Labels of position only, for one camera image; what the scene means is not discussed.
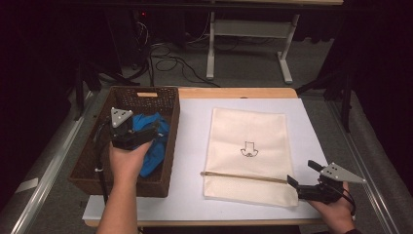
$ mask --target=white tabletop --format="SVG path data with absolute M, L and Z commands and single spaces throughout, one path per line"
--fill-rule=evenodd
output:
M 169 195 L 167 198 L 137 198 L 138 224 L 206 225 L 231 223 L 305 223 L 319 220 L 319 213 L 306 202 L 282 208 L 208 200 L 203 196 L 203 178 L 213 107 L 285 113 L 290 138 L 294 177 L 300 184 L 316 184 L 319 174 L 307 166 L 314 160 L 326 166 L 319 141 L 299 98 L 182 98 Z M 101 196 L 91 196 L 83 219 L 99 221 L 104 209 Z

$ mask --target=forearm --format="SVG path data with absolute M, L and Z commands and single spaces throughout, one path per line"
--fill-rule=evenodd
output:
M 115 183 L 97 233 L 137 233 L 135 183 Z

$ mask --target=white tote bag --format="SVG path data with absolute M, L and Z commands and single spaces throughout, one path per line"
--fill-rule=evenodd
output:
M 214 108 L 204 175 L 207 198 L 293 207 L 298 196 L 284 114 Z

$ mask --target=human hand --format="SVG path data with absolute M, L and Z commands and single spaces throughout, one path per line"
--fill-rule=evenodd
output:
M 109 145 L 110 168 L 114 176 L 114 183 L 136 184 L 137 176 L 143 165 L 146 151 L 152 141 L 146 142 L 134 150 L 124 150 Z
M 349 191 L 349 184 L 346 181 L 343 182 L 343 187 Z M 340 198 L 337 202 L 328 205 L 316 201 L 307 202 L 319 211 L 331 234 L 343 234 L 355 229 L 351 215 L 352 205 L 346 199 Z

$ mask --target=brown strap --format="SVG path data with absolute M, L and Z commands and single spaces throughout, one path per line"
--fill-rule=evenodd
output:
M 201 172 L 201 176 L 224 176 L 224 177 L 253 179 L 253 180 L 260 180 L 260 181 L 267 181 L 267 182 L 286 183 L 286 180 L 279 179 L 279 178 L 249 176 L 249 175 L 231 175 L 231 174 L 221 174 L 221 173 L 213 173 L 213 172 Z

